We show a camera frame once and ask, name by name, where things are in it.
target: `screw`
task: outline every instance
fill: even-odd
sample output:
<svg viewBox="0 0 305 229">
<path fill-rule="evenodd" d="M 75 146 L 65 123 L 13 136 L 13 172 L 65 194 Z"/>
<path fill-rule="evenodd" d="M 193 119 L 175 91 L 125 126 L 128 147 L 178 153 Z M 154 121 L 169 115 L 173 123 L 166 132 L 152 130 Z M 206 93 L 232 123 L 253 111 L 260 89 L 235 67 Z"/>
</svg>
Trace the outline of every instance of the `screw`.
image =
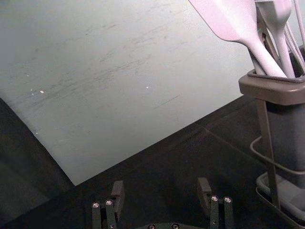
<svg viewBox="0 0 305 229">
<path fill-rule="evenodd" d="M 112 201 L 111 200 L 107 200 L 106 201 L 106 205 L 111 205 L 112 204 Z"/>
<path fill-rule="evenodd" d="M 228 197 L 224 198 L 224 200 L 225 200 L 225 202 L 228 202 L 228 203 L 232 202 L 232 200 L 230 198 L 228 198 Z"/>
<path fill-rule="evenodd" d="M 179 229 L 179 225 L 178 224 L 173 224 L 172 229 Z"/>
<path fill-rule="evenodd" d="M 99 206 L 100 206 L 99 203 L 94 203 L 94 204 L 92 204 L 92 207 L 93 207 L 93 208 L 98 208 Z"/>
<path fill-rule="evenodd" d="M 212 196 L 211 198 L 213 201 L 218 201 L 218 198 L 216 196 Z"/>
</svg>

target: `dark countertop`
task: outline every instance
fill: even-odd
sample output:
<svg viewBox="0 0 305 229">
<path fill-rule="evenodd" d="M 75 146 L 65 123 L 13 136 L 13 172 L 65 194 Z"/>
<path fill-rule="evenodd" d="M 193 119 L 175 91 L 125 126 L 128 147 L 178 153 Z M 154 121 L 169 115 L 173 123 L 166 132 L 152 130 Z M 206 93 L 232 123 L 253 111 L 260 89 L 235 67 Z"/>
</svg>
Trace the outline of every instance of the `dark countertop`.
<svg viewBox="0 0 305 229">
<path fill-rule="evenodd" d="M 289 228 L 255 192 L 265 166 L 249 145 L 259 135 L 255 102 L 242 96 L 3 228 L 91 228 L 91 203 L 109 195 L 116 180 L 125 186 L 119 228 L 153 222 L 207 227 L 196 195 L 198 177 L 208 178 L 216 195 L 233 198 L 237 229 Z"/>
</svg>

